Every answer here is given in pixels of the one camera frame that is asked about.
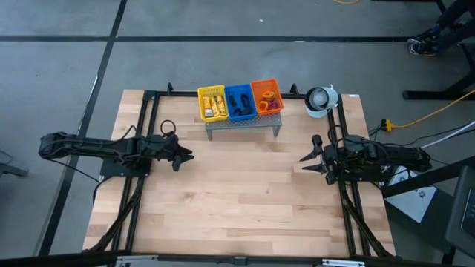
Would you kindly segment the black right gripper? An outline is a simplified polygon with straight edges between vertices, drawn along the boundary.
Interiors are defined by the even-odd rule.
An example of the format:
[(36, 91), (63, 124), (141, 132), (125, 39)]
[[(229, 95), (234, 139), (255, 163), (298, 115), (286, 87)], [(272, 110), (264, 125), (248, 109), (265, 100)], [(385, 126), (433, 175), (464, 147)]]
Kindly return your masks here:
[(321, 136), (312, 136), (312, 151), (300, 159), (301, 162), (308, 161), (321, 156), (321, 163), (317, 165), (305, 166), (306, 171), (315, 171), (325, 175), (328, 185), (336, 183), (336, 179), (351, 179), (354, 171), (350, 169), (350, 160), (344, 154), (344, 148), (335, 148), (334, 145), (326, 145), (322, 149)]

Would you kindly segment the grey chair base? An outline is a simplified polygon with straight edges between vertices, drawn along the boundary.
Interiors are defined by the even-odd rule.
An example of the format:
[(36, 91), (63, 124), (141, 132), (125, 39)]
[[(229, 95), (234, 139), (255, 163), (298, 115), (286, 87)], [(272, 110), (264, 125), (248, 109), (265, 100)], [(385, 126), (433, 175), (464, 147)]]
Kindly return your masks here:
[(29, 170), (21, 168), (13, 156), (0, 150), (0, 178), (3, 174), (26, 177), (29, 174)]

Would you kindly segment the grey perforated metal shelf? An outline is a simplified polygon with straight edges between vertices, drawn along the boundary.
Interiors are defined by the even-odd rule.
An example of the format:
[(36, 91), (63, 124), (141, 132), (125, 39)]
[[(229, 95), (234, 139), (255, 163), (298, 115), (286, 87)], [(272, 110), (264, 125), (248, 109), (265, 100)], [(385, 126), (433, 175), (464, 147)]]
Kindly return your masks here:
[(206, 133), (208, 141), (213, 139), (213, 131), (233, 130), (244, 128), (271, 128), (273, 136), (277, 137), (282, 126), (281, 115), (279, 113), (265, 116), (256, 116), (252, 119), (231, 121), (229, 119), (219, 122), (206, 123)]

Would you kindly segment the orange plastic basket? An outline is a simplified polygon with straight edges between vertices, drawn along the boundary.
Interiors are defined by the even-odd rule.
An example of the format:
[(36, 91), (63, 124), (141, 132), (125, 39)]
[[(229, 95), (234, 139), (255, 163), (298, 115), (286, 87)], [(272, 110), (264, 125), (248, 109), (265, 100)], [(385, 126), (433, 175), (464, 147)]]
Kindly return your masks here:
[[(284, 108), (284, 104), (281, 97), (281, 92), (278, 87), (278, 82), (276, 79), (265, 79), (265, 80), (258, 80), (251, 82), (252, 93), (254, 96), (258, 116), (265, 116), (265, 115), (272, 115), (280, 113), (281, 110)], [(266, 110), (264, 112), (260, 112), (258, 110), (258, 103), (260, 101), (265, 101), (262, 97), (263, 92), (265, 91), (273, 91), (275, 93), (276, 101), (279, 102), (279, 108), (274, 110)]]

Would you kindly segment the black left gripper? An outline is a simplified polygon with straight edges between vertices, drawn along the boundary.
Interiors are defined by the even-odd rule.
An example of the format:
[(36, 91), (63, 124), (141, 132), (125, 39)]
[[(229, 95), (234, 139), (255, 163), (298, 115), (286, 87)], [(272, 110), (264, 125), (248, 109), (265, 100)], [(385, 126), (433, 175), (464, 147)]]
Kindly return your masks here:
[[(172, 161), (173, 171), (179, 171), (180, 166), (191, 159), (194, 159), (192, 151), (188, 148), (178, 146), (178, 136), (174, 133), (166, 135), (151, 135), (142, 139), (142, 155), (147, 158)], [(184, 156), (177, 156), (177, 149)]]

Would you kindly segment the grey chair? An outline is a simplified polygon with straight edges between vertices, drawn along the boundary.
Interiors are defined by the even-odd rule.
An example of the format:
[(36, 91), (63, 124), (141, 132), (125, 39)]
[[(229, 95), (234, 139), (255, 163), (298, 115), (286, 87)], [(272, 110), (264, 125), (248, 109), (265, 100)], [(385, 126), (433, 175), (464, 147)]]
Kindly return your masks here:
[(445, 239), (475, 259), (475, 168), (462, 168), (453, 197)]

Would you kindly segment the yellow plastic basket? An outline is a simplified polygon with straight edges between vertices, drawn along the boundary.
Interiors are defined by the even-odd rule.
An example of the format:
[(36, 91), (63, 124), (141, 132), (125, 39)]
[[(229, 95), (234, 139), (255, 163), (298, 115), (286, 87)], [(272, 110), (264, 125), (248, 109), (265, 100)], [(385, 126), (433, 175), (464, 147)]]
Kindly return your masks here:
[[(199, 106), (200, 106), (200, 116), (201, 116), (201, 119), (204, 122), (208, 122), (208, 123), (210, 123), (210, 122), (219, 122), (219, 121), (224, 121), (224, 120), (228, 119), (229, 111), (228, 111), (228, 107), (227, 107), (226, 100), (225, 100), (226, 95), (225, 95), (224, 89), (225, 89), (225, 87), (223, 85), (212, 85), (212, 86), (202, 87), (202, 88), (197, 89), (198, 102), (199, 102)], [(203, 97), (207, 96), (211, 99), (212, 96), (214, 96), (216, 98), (216, 96), (218, 96), (218, 95), (221, 95), (224, 98), (227, 114), (225, 116), (219, 115), (219, 116), (213, 116), (213, 117), (206, 118), (204, 116), (204, 112), (203, 112)]]

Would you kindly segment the black aluminium table frame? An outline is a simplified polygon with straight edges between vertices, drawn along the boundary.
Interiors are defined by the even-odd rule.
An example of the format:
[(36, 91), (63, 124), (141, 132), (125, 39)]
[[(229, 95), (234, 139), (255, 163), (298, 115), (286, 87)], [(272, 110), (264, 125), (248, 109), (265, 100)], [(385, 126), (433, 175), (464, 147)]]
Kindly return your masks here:
[(176, 130), (194, 159), (173, 171), (153, 162), (138, 210), (115, 240), (136, 253), (291, 257), (370, 254), (356, 224), (343, 212), (337, 185), (302, 168), (312, 135), (326, 136), (345, 121), (350, 133), (367, 125), (356, 95), (329, 118), (307, 115), (303, 96), (284, 97), (282, 126), (219, 130), (208, 141), (196, 91), (122, 93), (112, 136), (122, 136), (140, 117), (156, 119), (157, 131)]

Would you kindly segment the black desk bar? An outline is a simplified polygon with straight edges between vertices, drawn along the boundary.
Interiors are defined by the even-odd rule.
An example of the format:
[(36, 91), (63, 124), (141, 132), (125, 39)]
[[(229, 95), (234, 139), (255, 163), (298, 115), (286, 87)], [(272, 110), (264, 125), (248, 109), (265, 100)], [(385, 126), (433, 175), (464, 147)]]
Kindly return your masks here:
[(415, 178), (406, 179), (393, 185), (384, 187), (381, 192), (384, 198), (403, 194), (408, 191), (414, 191), (419, 188), (428, 187), (438, 182), (452, 179), (459, 175), (465, 166), (475, 167), (475, 156), (460, 160), (453, 164), (446, 165), (433, 171), (428, 171), (418, 175)]

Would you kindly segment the person's shoe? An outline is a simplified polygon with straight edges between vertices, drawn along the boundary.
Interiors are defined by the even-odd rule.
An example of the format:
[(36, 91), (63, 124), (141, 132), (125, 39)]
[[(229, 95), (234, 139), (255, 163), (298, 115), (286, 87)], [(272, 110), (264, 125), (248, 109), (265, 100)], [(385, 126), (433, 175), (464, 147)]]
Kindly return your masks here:
[(421, 43), (428, 43), (428, 42), (433, 42), (439, 37), (439, 31), (434, 30), (434, 29), (429, 29), (426, 30), (425, 32), (410, 37), (407, 42), (409, 44), (421, 44)]
[(439, 53), (434, 46), (426, 43), (410, 44), (409, 52), (415, 56), (435, 56)]

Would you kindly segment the black desk leg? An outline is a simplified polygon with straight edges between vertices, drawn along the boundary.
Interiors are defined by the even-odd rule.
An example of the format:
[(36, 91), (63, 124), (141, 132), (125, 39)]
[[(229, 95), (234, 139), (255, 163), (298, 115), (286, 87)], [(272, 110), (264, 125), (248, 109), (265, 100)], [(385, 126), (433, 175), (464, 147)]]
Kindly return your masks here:
[(456, 100), (468, 93), (468, 88), (475, 85), (475, 42), (472, 47), (461, 43), (465, 59), (468, 62), (469, 71), (459, 81), (454, 82), (443, 90), (405, 90), (402, 92), (404, 100)]

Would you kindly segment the black front crossbar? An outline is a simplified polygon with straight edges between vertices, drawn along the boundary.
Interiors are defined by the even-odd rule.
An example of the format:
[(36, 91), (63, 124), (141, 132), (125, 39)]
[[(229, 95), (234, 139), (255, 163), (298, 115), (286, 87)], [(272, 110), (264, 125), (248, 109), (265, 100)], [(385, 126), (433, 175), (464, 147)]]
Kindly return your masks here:
[(251, 264), (296, 264), (330, 267), (466, 267), (443, 263), (404, 260), (400, 257), (370, 257), (356, 255), (348, 258), (327, 257), (268, 257), (198, 254), (133, 254), (130, 251), (83, 251), (35, 257), (0, 259), (0, 267), (97, 267), (116, 263), (125, 265), (141, 260), (152, 262), (192, 262), (229, 264), (246, 267)]

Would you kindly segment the blue plastic basket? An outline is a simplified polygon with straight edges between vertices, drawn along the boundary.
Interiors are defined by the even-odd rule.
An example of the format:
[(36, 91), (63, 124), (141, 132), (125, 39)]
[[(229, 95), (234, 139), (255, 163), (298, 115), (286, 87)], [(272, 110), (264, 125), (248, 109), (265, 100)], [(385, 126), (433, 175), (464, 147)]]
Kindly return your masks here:
[(225, 95), (231, 121), (252, 119), (257, 116), (250, 84), (225, 86)]

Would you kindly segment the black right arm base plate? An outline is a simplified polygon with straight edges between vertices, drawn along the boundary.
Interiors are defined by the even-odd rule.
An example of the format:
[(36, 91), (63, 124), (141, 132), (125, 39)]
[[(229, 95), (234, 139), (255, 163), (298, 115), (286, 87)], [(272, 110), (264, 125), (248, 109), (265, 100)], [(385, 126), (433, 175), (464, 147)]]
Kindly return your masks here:
[(382, 168), (379, 165), (338, 165), (337, 180), (345, 182), (378, 182), (381, 180)]

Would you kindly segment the white box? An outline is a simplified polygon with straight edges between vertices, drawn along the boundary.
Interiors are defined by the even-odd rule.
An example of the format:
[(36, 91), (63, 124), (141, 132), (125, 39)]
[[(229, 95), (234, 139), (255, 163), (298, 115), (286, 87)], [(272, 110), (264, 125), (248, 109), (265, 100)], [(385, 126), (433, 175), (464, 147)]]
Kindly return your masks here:
[[(417, 177), (416, 173), (408, 171), (403, 166), (397, 166), (393, 172), (394, 175), (388, 182), (389, 186)], [(431, 185), (384, 199), (415, 222), (421, 223), (435, 193), (436, 187)]]

